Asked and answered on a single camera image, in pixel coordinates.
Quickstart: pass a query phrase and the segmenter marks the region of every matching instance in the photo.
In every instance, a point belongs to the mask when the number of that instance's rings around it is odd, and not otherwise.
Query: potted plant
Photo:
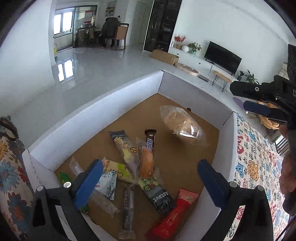
[[[239,74],[239,76],[237,77],[237,80],[238,81],[241,81],[242,80],[242,77],[244,76],[244,72],[243,71],[239,71],[240,72],[240,74]]]
[[[186,39],[186,36],[183,36],[182,38],[180,35],[175,36],[175,41],[176,41],[176,49],[181,49],[182,48],[182,43]]]
[[[251,84],[259,84],[257,79],[254,78],[254,74],[251,74],[248,69],[247,69],[247,71],[248,71],[248,73],[245,74],[245,76],[247,77],[246,81],[251,83]]]
[[[190,51],[189,53],[192,53],[192,54],[196,54],[197,51],[200,51],[202,48],[200,46],[200,44],[194,42],[194,43],[190,43],[187,45],[189,48],[190,48]]]

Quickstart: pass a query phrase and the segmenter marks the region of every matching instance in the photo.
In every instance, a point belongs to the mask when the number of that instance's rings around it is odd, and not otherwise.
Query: white tile floor
[[[188,79],[233,111],[246,116],[232,100],[233,96],[227,91],[222,92],[220,86],[212,86],[210,82],[151,59],[141,50],[142,45],[128,46],[126,51],[84,47],[58,53],[55,69],[59,68],[60,74],[54,71],[55,86],[11,114],[25,147],[31,146],[50,127],[85,103],[131,80],[162,69]],[[258,119],[247,119],[263,136],[266,135]]]

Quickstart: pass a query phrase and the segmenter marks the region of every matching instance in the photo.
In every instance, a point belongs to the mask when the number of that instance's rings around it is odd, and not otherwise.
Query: purple mat
[[[240,99],[238,99],[237,97],[233,97],[232,99],[241,109],[245,110],[243,106],[244,103]]]

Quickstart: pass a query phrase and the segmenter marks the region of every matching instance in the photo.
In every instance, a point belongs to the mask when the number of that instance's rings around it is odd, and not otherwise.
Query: blue gripper pad
[[[97,161],[83,183],[80,185],[74,199],[74,205],[77,209],[86,205],[91,193],[103,174],[103,169],[103,162]]]
[[[221,173],[212,168],[206,159],[199,161],[197,172],[215,206],[223,210],[229,195],[229,183]]]
[[[245,110],[255,112],[263,116],[268,116],[271,112],[268,106],[248,100],[244,102],[243,106]]]

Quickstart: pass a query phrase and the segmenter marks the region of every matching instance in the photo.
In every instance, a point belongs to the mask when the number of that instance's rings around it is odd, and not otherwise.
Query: white snack packet
[[[95,189],[105,195],[109,200],[114,200],[116,178],[116,171],[103,173]]]

